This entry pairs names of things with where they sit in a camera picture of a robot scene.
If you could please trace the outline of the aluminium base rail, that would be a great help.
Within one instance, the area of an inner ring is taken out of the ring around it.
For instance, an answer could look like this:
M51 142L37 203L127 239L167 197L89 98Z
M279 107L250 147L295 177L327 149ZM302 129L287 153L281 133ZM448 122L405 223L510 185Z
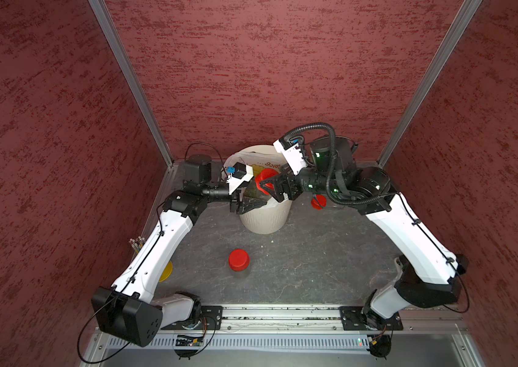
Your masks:
M343 320L338 304L224 304L220 333L381 333ZM384 332L401 334L466 334L463 316L442 307L409 307L398 312L393 327Z

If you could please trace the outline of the cream plastic trash bin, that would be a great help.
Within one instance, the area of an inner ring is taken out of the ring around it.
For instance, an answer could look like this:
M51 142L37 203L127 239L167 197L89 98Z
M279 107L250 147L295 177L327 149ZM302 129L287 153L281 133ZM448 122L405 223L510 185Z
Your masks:
M277 232L286 223L292 202L288 199L279 203L270 197L265 197L259 193L255 186L254 178L246 187L245 198L269 199L268 204L260 209L240 215L243 225L253 233L267 235Z

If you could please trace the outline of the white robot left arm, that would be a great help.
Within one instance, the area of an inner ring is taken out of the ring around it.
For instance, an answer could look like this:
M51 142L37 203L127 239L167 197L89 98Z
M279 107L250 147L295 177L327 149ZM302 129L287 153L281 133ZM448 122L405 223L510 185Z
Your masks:
M251 166L241 162L226 168L227 179L213 183L212 160L195 155L186 161L186 180L157 208L157 224L128 268L109 288L92 295L98 327L139 347L147 346L158 330L171 324L198 324L199 297L177 292L153 304L154 292L174 252L209 203L227 202L233 213L243 208L242 189L254 179Z

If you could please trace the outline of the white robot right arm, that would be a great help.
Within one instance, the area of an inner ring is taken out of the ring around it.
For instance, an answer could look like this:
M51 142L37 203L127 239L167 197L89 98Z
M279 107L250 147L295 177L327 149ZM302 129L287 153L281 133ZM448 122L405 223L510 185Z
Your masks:
M467 292L461 276L468 261L448 250L416 217L404 195L379 167L360 168L353 158L357 145L338 137L335 145L322 136L306 145L301 135L274 142L286 164L281 173L259 186L276 200L314 195L316 206L335 201L356 209L379 227L401 251L395 280L368 297L361 319L371 327L396 316L409 306L422 309L458 302Z

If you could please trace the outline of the yellow pencil cup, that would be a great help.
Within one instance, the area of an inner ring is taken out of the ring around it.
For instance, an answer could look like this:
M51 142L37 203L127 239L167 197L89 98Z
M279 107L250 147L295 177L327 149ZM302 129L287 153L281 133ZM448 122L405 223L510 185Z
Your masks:
M172 263L172 261L168 261L166 267L164 268L164 270L161 273L161 276L159 277L158 282L161 283L161 282L166 281L170 277L170 275L172 275L172 273L173 273L173 263Z

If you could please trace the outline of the white printed bin liner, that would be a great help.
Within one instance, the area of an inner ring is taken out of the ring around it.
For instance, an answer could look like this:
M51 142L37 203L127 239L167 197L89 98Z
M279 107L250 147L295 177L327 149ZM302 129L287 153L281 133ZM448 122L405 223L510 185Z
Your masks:
M259 175L264 169L280 171L280 166L286 163L282 154L275 151L273 146L256 145L245 148L225 161L225 168L234 167L236 163L249 165L253 168L254 176Z

